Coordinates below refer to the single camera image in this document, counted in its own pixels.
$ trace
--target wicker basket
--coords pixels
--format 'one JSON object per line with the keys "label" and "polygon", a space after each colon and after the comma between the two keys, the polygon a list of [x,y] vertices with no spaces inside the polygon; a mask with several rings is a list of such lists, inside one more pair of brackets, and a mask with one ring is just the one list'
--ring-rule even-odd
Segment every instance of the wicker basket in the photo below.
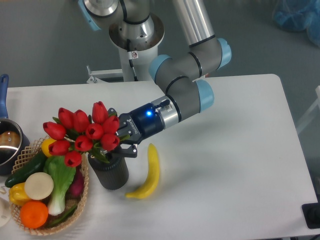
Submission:
{"label": "wicker basket", "polygon": [[[15,165],[13,167],[12,173],[17,171],[19,168],[23,167],[29,160],[32,159],[32,157],[41,149],[41,144],[46,138],[40,138],[39,140],[34,141],[33,144],[30,146],[27,146],[24,150],[22,150],[21,154],[18,156],[18,159],[15,161]],[[71,224],[73,224],[77,218],[82,213],[86,201],[87,201],[87,195],[88,195],[88,184],[89,184],[89,169],[88,169],[88,158],[85,154],[82,155],[82,163],[81,163],[81,169],[80,169],[83,177],[84,177],[84,190],[81,196],[74,197],[68,192],[65,195],[65,211],[70,209],[72,206],[77,204],[77,208],[66,221],[60,223],[57,226],[46,228],[46,225],[49,224],[51,221],[59,218],[61,215],[64,214],[61,213],[58,216],[51,216],[49,215],[47,222],[40,228],[37,229],[31,229],[25,227],[20,220],[20,209],[21,207],[18,205],[15,205],[13,203],[10,203],[10,209],[11,209],[11,215],[13,220],[19,225],[21,229],[23,229],[25,232],[30,233],[31,235],[38,235],[38,236],[45,236],[45,235],[51,235],[58,233],[65,228],[69,227]]]}

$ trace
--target artificial flower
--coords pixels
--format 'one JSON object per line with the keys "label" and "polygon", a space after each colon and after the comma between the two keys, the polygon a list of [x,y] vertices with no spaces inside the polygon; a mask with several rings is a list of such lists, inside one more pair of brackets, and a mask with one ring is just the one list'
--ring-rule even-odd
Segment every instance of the artificial flower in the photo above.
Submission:
{"label": "artificial flower", "polygon": [[108,118],[108,111],[102,101],[96,102],[92,107],[92,120],[96,124],[103,124]]}
{"label": "artificial flower", "polygon": [[98,123],[91,123],[85,130],[85,135],[89,139],[99,140],[104,134],[103,127]]}
{"label": "artificial flower", "polygon": [[81,152],[87,152],[94,146],[92,140],[86,135],[80,135],[76,138],[74,147]]}
{"label": "artificial flower", "polygon": [[102,148],[107,151],[112,151],[113,149],[115,149],[116,146],[119,145],[119,142],[120,139],[116,135],[110,133],[104,134],[100,139]]}
{"label": "artificial flower", "polygon": [[74,113],[60,107],[58,111],[58,118],[61,122],[61,124],[66,128],[66,129],[73,129],[74,128]]}
{"label": "artificial flower", "polygon": [[111,116],[104,121],[102,127],[105,134],[115,134],[119,125],[119,118],[117,116]]}
{"label": "artificial flower", "polygon": [[43,123],[44,131],[54,140],[62,140],[65,138],[66,129],[61,124],[55,122]]}
{"label": "artificial flower", "polygon": [[63,156],[69,152],[70,142],[68,140],[57,140],[49,145],[49,153],[54,156]]}
{"label": "artificial flower", "polygon": [[78,133],[83,133],[87,129],[89,124],[90,122],[89,122],[88,115],[84,111],[77,110],[73,114],[73,128]]}
{"label": "artificial flower", "polygon": [[64,156],[64,164],[68,167],[76,167],[81,164],[82,161],[82,156],[79,152],[73,150],[69,151],[65,156]]}
{"label": "artificial flower", "polygon": [[101,162],[108,163],[109,155],[104,150],[112,151],[120,144],[120,140],[130,137],[118,137],[119,118],[116,115],[109,116],[101,101],[93,104],[92,116],[80,109],[72,113],[61,107],[58,118],[53,117],[53,120],[56,123],[43,124],[45,132],[56,140],[48,146],[49,153],[64,156],[64,163],[69,167],[81,164],[84,153],[90,153]]}

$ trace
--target banana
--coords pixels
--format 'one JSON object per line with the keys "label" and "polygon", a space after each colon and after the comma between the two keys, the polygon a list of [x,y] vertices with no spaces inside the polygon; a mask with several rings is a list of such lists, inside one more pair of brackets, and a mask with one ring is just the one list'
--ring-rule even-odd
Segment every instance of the banana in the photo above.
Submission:
{"label": "banana", "polygon": [[160,177],[160,164],[156,147],[150,143],[148,146],[149,170],[144,184],[133,192],[127,192],[127,198],[144,199],[156,189]]}

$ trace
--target red tulip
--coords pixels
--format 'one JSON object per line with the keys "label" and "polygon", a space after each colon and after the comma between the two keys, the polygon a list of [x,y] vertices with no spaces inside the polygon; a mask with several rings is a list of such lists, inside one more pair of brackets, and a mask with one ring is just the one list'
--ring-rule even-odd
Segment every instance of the red tulip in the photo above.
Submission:
{"label": "red tulip", "polygon": [[60,107],[59,112],[58,112],[58,118],[61,122],[61,124],[66,128],[66,129],[73,129],[74,128],[74,113]]}
{"label": "red tulip", "polygon": [[103,124],[108,118],[108,110],[102,101],[96,102],[93,104],[92,108],[92,120],[96,124]]}
{"label": "red tulip", "polygon": [[103,136],[103,134],[104,134],[104,129],[98,123],[90,124],[85,130],[85,135],[89,139],[99,140]]}
{"label": "red tulip", "polygon": [[111,116],[104,121],[102,127],[105,134],[115,134],[119,125],[119,118],[117,116]]}
{"label": "red tulip", "polygon": [[78,110],[73,114],[73,128],[78,133],[83,133],[89,124],[88,115],[84,111]]}
{"label": "red tulip", "polygon": [[81,164],[82,157],[81,154],[75,150],[69,151],[65,156],[64,156],[64,164],[68,167],[76,167]]}
{"label": "red tulip", "polygon": [[49,153],[54,156],[63,156],[69,152],[70,142],[67,140],[57,140],[49,145]]}
{"label": "red tulip", "polygon": [[55,122],[45,122],[43,123],[44,131],[54,140],[62,140],[65,138],[66,129],[61,124]]}
{"label": "red tulip", "polygon": [[91,139],[89,139],[86,135],[80,135],[76,138],[74,147],[75,149],[81,152],[87,152],[94,146]]}
{"label": "red tulip", "polygon": [[114,134],[105,134],[102,136],[100,143],[102,148],[107,151],[111,151],[119,145],[120,139]]}

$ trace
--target blue light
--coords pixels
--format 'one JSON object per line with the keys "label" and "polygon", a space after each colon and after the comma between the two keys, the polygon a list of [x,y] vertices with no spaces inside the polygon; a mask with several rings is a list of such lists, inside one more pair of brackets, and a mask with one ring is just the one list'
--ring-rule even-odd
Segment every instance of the blue light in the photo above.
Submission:
{"label": "blue light", "polygon": [[148,117],[152,116],[152,111],[146,111],[145,113]]}

